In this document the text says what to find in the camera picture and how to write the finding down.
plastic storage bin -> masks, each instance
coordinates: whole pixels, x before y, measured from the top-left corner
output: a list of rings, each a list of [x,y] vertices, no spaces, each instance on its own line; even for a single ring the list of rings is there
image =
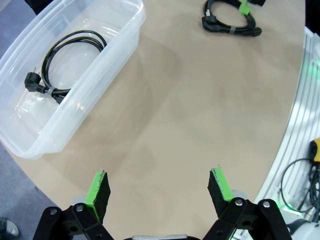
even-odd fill
[[[125,65],[146,18],[142,0],[55,0],[18,36],[0,60],[0,139],[17,156],[35,159],[60,152]],[[28,92],[24,80],[40,71],[48,50],[62,37],[93,30],[107,41],[99,51],[74,43],[54,57],[50,81],[71,88],[58,105]]]

